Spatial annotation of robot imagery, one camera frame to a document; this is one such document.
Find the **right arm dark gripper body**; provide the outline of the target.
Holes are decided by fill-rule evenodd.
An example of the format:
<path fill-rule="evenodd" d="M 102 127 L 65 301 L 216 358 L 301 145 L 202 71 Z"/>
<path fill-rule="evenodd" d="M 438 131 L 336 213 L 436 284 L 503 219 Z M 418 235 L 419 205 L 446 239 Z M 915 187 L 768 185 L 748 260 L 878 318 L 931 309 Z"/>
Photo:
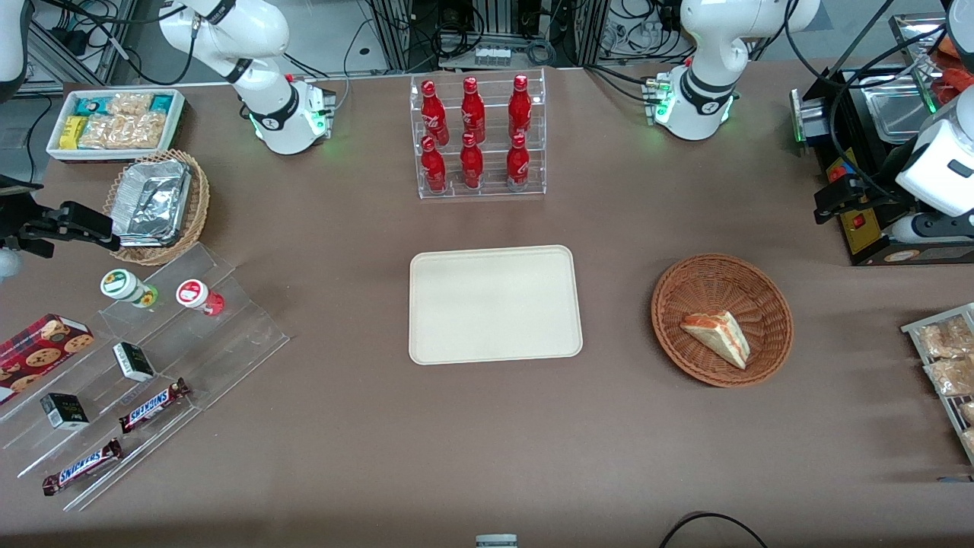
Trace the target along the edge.
<path fill-rule="evenodd" d="M 34 200 L 41 183 L 28 183 L 13 177 L 1 177 L 1 247 L 43 256 L 43 246 L 21 240 L 25 225 L 42 215 L 42 207 Z"/>

